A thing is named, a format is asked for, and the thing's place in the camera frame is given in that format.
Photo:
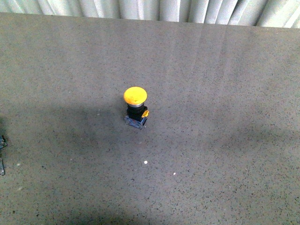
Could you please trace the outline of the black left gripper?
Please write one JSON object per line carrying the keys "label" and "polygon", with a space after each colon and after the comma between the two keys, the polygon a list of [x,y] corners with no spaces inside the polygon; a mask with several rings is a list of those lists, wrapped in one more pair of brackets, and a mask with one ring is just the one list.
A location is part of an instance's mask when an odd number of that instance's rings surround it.
{"label": "black left gripper", "polygon": [[[5,140],[5,137],[3,135],[0,136],[0,149],[3,149],[7,146],[7,142]],[[5,175],[5,169],[2,158],[0,158],[0,174],[3,176]]]}

